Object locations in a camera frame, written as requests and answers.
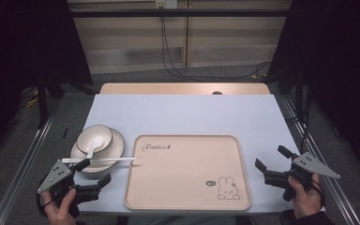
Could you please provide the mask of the white table mat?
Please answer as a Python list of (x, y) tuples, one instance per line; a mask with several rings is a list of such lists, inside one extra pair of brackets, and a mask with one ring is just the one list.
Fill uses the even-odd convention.
[(238, 215), (280, 212), (290, 208), (282, 189), (269, 187), (255, 166), (255, 159), (270, 169), (287, 171), (290, 161), (278, 152), (284, 145), (297, 148), (272, 95), (98, 95), (86, 120), (117, 129), (125, 138), (125, 156), (133, 156), (142, 135), (229, 135), (239, 143), (251, 204), (241, 211), (133, 210), (125, 195), (130, 163), (112, 168), (112, 182), (97, 201), (84, 203), (85, 213), (116, 215)]

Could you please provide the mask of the white ceramic spoon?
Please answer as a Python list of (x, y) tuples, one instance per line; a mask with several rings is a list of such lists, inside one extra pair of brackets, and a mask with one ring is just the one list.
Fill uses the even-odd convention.
[(86, 155), (88, 159), (92, 158), (94, 155), (94, 152), (104, 144), (104, 140), (101, 136), (96, 137), (93, 141), (89, 144), (89, 151)]

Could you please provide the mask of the white plate with dark rim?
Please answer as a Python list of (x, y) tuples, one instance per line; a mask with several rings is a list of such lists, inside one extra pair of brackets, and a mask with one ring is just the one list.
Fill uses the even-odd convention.
[[(113, 128), (110, 128), (110, 130), (112, 131), (112, 143), (104, 151), (94, 153), (91, 164), (82, 170), (83, 173), (93, 174), (108, 171), (116, 163), (113, 158), (123, 156), (125, 139), (117, 130)], [(76, 143), (73, 144), (70, 152), (71, 158), (86, 158), (86, 155), (77, 148)]]

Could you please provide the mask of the white wall socket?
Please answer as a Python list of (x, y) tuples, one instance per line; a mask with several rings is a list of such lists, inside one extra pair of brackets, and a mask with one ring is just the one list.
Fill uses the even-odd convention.
[(155, 0), (157, 9), (177, 9), (177, 0)]

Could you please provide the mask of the black horizontal bar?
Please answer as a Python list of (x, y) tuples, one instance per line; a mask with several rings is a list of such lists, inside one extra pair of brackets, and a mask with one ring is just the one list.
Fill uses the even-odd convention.
[(74, 18), (116, 17), (286, 17), (287, 9), (72, 9)]

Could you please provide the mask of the white bowl with dark rim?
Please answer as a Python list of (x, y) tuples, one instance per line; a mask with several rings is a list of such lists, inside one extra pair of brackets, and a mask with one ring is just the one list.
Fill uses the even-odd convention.
[(113, 134), (108, 127), (102, 125), (94, 125), (84, 129), (77, 138), (77, 148), (81, 152), (87, 154), (89, 151), (90, 142), (98, 136), (103, 138), (104, 144), (100, 146), (94, 153), (96, 154), (98, 152), (104, 151), (112, 143)]

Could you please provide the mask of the person's left hand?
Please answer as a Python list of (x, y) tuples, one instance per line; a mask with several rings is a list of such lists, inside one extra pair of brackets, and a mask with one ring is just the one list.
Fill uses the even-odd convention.
[[(60, 205), (57, 205), (55, 202), (45, 208), (44, 212), (47, 215), (50, 225), (76, 225), (76, 219), (69, 213), (69, 207), (75, 195), (76, 190), (72, 188)], [(53, 199), (49, 191), (42, 192), (41, 198), (44, 204)]]

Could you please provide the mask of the metal floor rail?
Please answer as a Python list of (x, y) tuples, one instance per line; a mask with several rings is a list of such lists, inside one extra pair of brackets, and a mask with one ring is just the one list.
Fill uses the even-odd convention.
[[(310, 153), (317, 158), (324, 165), (327, 164), (323, 157), (318, 145), (313, 139), (312, 135), (308, 131), (307, 125), (297, 116), (296, 108), (290, 97), (284, 97), (282, 102), (287, 110), (287, 113), (291, 117), (292, 123), (295, 125), (297, 132), (299, 133), (301, 140), (297, 141), (297, 147), (299, 153)], [(349, 201), (349, 198), (343, 191), (339, 182), (335, 178), (326, 178), (322, 176), (323, 183), (327, 187), (332, 199), (334, 200), (340, 214), (345, 220), (347, 225), (360, 225), (360, 219), (356, 215), (354, 208)]]
[(59, 108), (61, 102), (61, 99), (55, 100), (52, 104), (52, 107), (48, 110), (47, 119), (42, 123), (41, 127), (37, 129), (33, 141), (29, 145), (26, 154), (22, 157), (22, 163), (17, 169), (5, 194), (0, 200), (0, 225), (5, 225), (8, 220), (8, 215), (10, 214), (14, 203), (19, 197), (24, 179), (31, 170), (32, 164), (34, 163), (38, 151), (50, 130), (53, 117), (56, 115), (57, 109)]

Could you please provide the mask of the person's right hand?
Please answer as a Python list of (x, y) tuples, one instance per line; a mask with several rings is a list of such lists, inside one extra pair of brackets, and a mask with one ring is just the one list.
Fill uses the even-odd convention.
[(292, 208), (296, 219), (312, 216), (321, 211), (322, 197), (317, 190), (313, 188), (305, 191), (303, 185), (292, 176), (288, 178), (288, 182), (295, 191)]

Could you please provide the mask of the black stand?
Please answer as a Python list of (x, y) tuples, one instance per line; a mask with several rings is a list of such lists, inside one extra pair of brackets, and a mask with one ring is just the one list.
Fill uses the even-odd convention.
[(301, 142), (299, 152), (304, 153), (304, 146), (308, 134), (308, 119), (309, 119), (309, 98), (307, 103), (304, 103), (304, 73), (301, 69), (297, 70), (296, 84), (295, 84), (295, 109), (297, 124), (300, 126)]
[(43, 128), (48, 120), (48, 104), (47, 104), (47, 93), (46, 83), (44, 77), (40, 75), (37, 79), (37, 101), (39, 107), (39, 128)]

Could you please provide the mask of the pink tray with rabbit print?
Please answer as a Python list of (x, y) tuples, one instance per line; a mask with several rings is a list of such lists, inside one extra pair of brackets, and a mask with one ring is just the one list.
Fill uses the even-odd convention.
[(133, 210), (241, 211), (251, 204), (238, 141), (229, 135), (142, 135), (125, 204)]

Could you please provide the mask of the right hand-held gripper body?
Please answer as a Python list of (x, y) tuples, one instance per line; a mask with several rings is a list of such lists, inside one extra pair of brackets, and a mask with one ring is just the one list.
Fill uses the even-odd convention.
[(314, 173), (335, 179), (340, 178), (338, 173), (334, 172), (308, 152), (301, 156), (293, 153), (291, 160), (291, 168), (288, 171), (275, 172), (267, 169), (263, 174), (266, 185), (284, 189), (282, 198), (286, 202), (289, 202), (295, 196), (295, 191), (288, 182), (290, 176), (298, 180), (306, 189), (312, 188), (312, 175)]

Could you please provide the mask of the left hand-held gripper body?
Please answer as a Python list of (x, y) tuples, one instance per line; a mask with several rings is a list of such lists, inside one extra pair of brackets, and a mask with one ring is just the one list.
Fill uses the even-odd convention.
[(78, 205), (80, 203), (87, 203), (96, 201), (100, 193), (100, 187), (98, 183), (90, 186), (79, 186), (74, 182), (76, 164), (67, 164), (63, 159), (58, 159), (52, 166), (51, 170), (44, 175), (39, 182), (37, 188), (37, 207), (41, 215), (46, 217), (46, 213), (42, 209), (44, 204), (41, 203), (41, 193), (48, 190), (52, 196), (52, 199), (61, 204), (64, 197), (72, 189), (76, 189), (76, 195), (69, 207), (69, 213), (77, 218), (80, 215)]

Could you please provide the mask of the wooden table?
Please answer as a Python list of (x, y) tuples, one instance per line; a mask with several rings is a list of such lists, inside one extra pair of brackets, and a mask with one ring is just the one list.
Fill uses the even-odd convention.
[(100, 94), (136, 95), (270, 95), (266, 84), (236, 82), (111, 82)]

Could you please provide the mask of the black curtain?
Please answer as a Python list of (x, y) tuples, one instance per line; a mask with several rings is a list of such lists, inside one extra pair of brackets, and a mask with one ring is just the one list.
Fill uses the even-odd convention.
[(0, 0), (0, 88), (92, 82), (68, 0)]
[(360, 160), (360, 0), (292, 0), (267, 80), (302, 80)]

